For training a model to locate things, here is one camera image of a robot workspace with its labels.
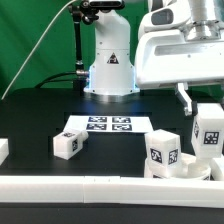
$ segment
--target white cube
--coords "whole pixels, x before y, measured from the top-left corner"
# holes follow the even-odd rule
[[[9,155],[8,139],[0,139],[0,165],[4,162],[6,157]]]
[[[199,103],[194,118],[191,143],[199,159],[222,155],[224,140],[224,111],[220,104]]]
[[[54,155],[70,159],[83,148],[83,141],[88,138],[86,131],[67,130],[53,138]]]
[[[162,177],[172,177],[182,169],[180,136],[164,130],[145,134],[148,165]]]

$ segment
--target cable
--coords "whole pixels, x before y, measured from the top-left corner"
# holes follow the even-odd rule
[[[50,83],[50,82],[73,82],[77,79],[59,79],[59,80],[48,80],[48,81],[43,81],[40,84],[38,84],[38,87],[35,88],[40,88],[41,86],[43,86],[46,83]]]
[[[28,55],[28,57],[26,58],[26,60],[24,61],[24,63],[22,64],[22,66],[20,67],[19,71],[16,73],[15,77],[13,78],[13,80],[11,81],[11,83],[9,84],[9,86],[7,87],[7,89],[5,90],[3,96],[2,96],[2,100],[4,100],[4,98],[6,97],[6,95],[8,94],[11,86],[14,84],[14,82],[16,81],[16,79],[18,78],[18,76],[21,74],[22,70],[24,69],[24,67],[26,66],[26,64],[28,63],[28,61],[30,60],[30,58],[32,57],[33,53],[36,51],[36,49],[38,48],[38,46],[40,45],[41,41],[44,39],[45,35],[47,34],[47,32],[49,31],[49,29],[51,28],[51,26],[54,24],[54,22],[56,21],[56,19],[59,17],[59,15],[73,2],[76,2],[77,0],[72,0],[70,2],[68,2],[66,5],[64,5],[62,7],[62,9],[56,14],[56,16],[52,19],[52,21],[49,23],[49,25],[47,26],[46,30],[44,31],[44,33],[42,34],[42,36],[40,37],[40,39],[37,41],[36,45],[34,46],[33,50],[30,52],[30,54]]]
[[[60,78],[60,77],[67,76],[67,75],[75,75],[75,74],[76,74],[76,72],[72,71],[72,72],[63,72],[63,73],[59,73],[56,75],[52,75],[52,76],[46,78],[45,80],[43,80],[42,82],[40,82],[39,84],[37,84],[35,86],[35,88],[39,89],[43,85],[43,83],[51,81],[52,79]]]

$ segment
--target black tabletop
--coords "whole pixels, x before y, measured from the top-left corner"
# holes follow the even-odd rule
[[[197,102],[215,102],[201,92],[190,96]],[[136,100],[105,103],[70,89],[21,89],[0,102],[0,138],[9,139],[10,150],[0,175],[143,177],[144,134],[90,132],[76,156],[68,161],[54,157],[53,137],[63,131],[70,115],[147,116],[154,130],[180,135],[182,152],[194,154],[193,118],[185,117],[172,90],[144,91]],[[223,223],[222,213],[222,209],[147,205],[0,204],[4,223]]]

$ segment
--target green backdrop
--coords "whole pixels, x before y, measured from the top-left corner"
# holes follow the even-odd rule
[[[68,0],[0,0],[0,95],[40,38],[56,13]],[[147,1],[127,3],[119,11],[131,25],[131,62],[137,47],[138,27],[147,12]],[[86,69],[94,61],[94,26],[82,24],[83,60]],[[65,10],[13,85],[11,91],[34,87],[43,79],[75,68],[75,43],[72,18]],[[49,84],[46,87],[71,87],[71,83]],[[222,95],[219,86],[200,87],[210,95]]]

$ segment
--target robot logo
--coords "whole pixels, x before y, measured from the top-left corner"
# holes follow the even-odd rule
[[[204,144],[217,145],[219,141],[219,132],[205,132]]]
[[[107,125],[106,124],[87,124],[86,130],[93,130],[93,131],[101,131],[106,130]]]
[[[115,55],[115,53],[113,53],[111,56],[110,56],[110,59],[108,60],[107,64],[119,64],[118,60],[117,60],[117,57]]]
[[[96,123],[107,122],[107,117],[89,117],[89,122],[96,122]]]
[[[113,117],[112,118],[113,123],[131,123],[130,117]]]
[[[151,158],[153,161],[158,162],[158,163],[163,163],[162,160],[162,153],[160,151],[157,151],[155,149],[150,149],[151,150]]]
[[[113,124],[113,131],[132,131],[132,126],[130,124]]]
[[[169,153],[169,165],[176,163],[178,157],[178,149],[173,150]]]

